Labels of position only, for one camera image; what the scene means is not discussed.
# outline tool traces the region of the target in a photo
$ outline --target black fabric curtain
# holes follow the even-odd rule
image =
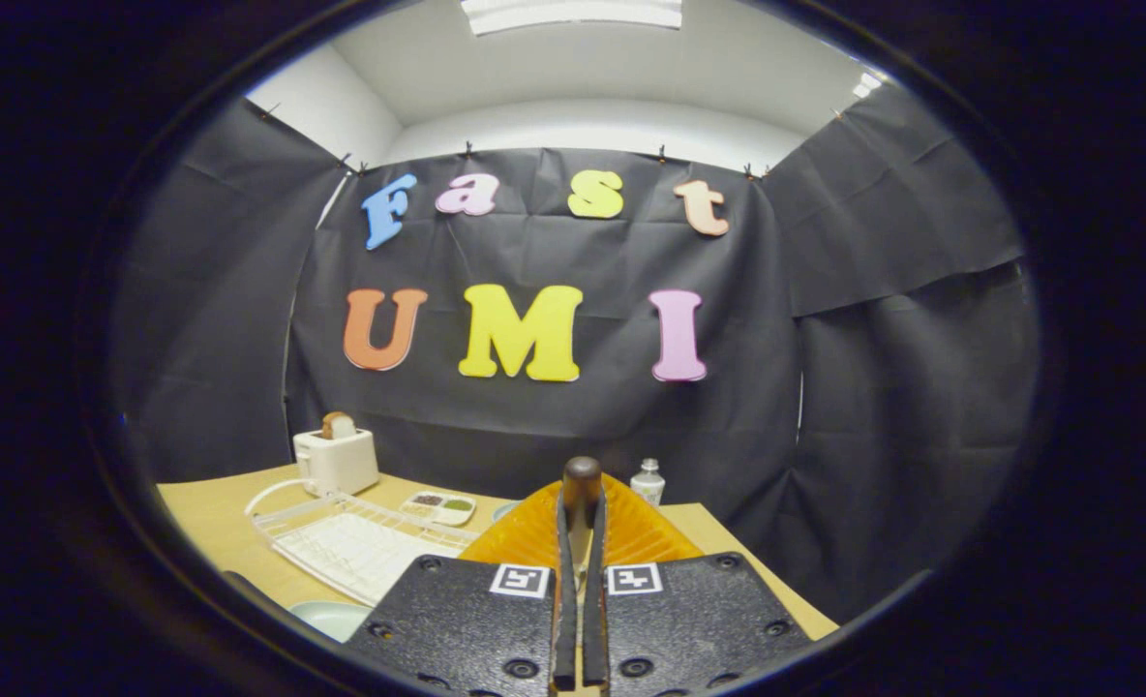
[[[997,190],[892,85],[788,155],[764,189],[803,401],[755,551],[846,621],[935,566],[994,501],[1028,422],[1037,312]]]
[[[125,252],[109,374],[157,481],[291,462],[282,393],[298,269],[344,169],[242,102],[165,177]]]
[[[581,171],[620,177],[623,209],[607,220],[570,211],[570,181]],[[441,213],[435,199],[454,178],[499,178],[495,207],[481,216]],[[362,202],[414,175],[402,229],[366,250]],[[689,225],[674,187],[706,181],[723,194],[719,237]],[[293,310],[286,394],[290,430],[313,431],[323,414],[345,410],[375,432],[382,471],[471,493],[523,498],[560,477],[565,460],[591,455],[629,479],[657,457],[664,500],[700,501],[721,519],[776,503],[778,464],[795,441],[798,374],[794,323],[780,268],[776,212],[758,180],[700,164],[657,162],[599,150],[507,150],[388,165],[348,182],[330,207],[303,268]],[[464,376],[476,283],[505,288],[525,314],[544,287],[576,287],[573,321],[581,375],[542,383],[525,370]],[[370,338],[386,345],[395,322],[391,297],[426,291],[405,362],[362,370],[343,350],[346,296],[386,292]],[[649,295],[697,292],[697,350],[707,374],[661,383],[660,319]],[[770,491],[769,499],[755,499]],[[763,526],[739,531],[759,542]]]
[[[621,210],[570,211],[583,171],[619,177]],[[375,432],[383,471],[471,493],[527,495],[573,455],[621,479],[657,457],[665,502],[706,504],[845,621],[937,564],[1006,479],[1038,352],[1019,230],[890,85],[764,178],[618,151],[449,155],[348,178],[316,228],[344,172],[244,104],[162,186],[123,266],[111,366],[159,481],[288,463],[291,433],[329,410]],[[492,211],[437,209],[462,175],[496,178]],[[674,189],[693,180],[722,194],[727,234],[691,225]],[[362,206],[388,185],[401,228],[368,248]],[[581,291],[581,375],[463,375],[479,285],[517,318],[545,288]],[[426,295],[387,370],[346,352],[364,289],[383,292],[361,337],[375,348],[397,291]],[[652,375],[658,290],[700,297],[701,379]]]

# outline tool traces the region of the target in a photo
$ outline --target letter f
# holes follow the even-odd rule
[[[400,221],[393,214],[401,216],[409,209],[409,197],[406,190],[410,186],[418,183],[418,178],[413,173],[407,173],[403,178],[384,186],[375,194],[366,197],[362,202],[362,210],[366,211],[366,248],[375,250],[376,246],[387,242],[401,232]]]

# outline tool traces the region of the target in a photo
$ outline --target ceiling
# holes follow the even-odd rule
[[[811,135],[863,66],[764,9],[684,0],[682,28],[564,23],[471,33],[458,0],[422,0],[333,40],[403,127],[537,99],[688,104]]]

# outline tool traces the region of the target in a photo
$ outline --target white cable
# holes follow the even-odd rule
[[[254,507],[257,507],[258,503],[264,500],[265,495],[273,493],[273,491],[276,491],[277,488],[284,488],[285,486],[293,486],[295,484],[316,484],[316,483],[317,480],[308,479],[307,477],[307,479],[286,479],[284,481],[273,484],[272,486],[268,486],[264,491],[259,491],[259,493],[254,495],[253,499],[251,499],[251,502],[246,503],[246,510],[242,512],[245,514],[245,516],[250,516],[251,511],[253,511]]]

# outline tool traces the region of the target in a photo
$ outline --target letter i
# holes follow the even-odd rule
[[[693,331],[693,310],[701,296],[688,290],[657,290],[650,301],[658,308],[660,358],[651,374],[664,383],[692,383],[707,376],[706,363],[698,360],[698,339]]]

